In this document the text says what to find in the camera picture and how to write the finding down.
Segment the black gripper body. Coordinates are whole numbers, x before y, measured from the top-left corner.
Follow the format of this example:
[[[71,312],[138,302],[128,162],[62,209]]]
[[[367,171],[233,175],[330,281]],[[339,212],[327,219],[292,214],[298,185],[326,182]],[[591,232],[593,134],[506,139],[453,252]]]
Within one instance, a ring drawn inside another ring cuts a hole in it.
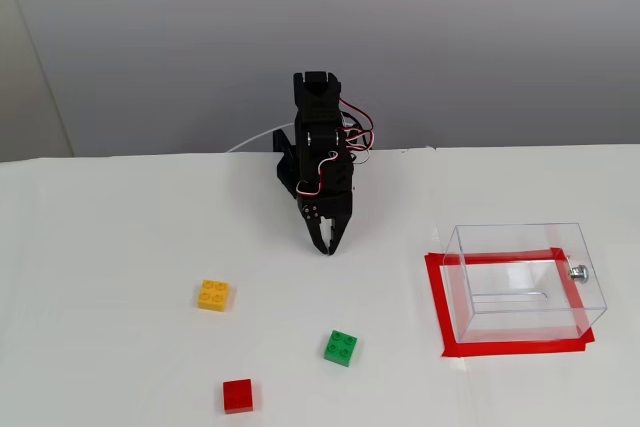
[[[349,220],[353,211],[353,192],[332,189],[311,191],[299,187],[298,207],[305,220],[321,218]]]

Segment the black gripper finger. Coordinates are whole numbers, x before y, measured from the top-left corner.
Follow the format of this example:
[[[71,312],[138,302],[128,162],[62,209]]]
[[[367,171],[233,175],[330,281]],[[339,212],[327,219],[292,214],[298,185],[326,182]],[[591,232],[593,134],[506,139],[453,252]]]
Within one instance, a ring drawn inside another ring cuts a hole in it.
[[[321,219],[326,211],[325,200],[314,200],[313,198],[298,198],[297,205],[300,214],[305,221],[313,245],[322,254],[329,255],[329,247],[327,246],[321,231]]]
[[[336,252],[342,237],[346,232],[350,219],[351,215],[337,215],[331,219],[331,238],[328,246],[329,255],[333,255]]]

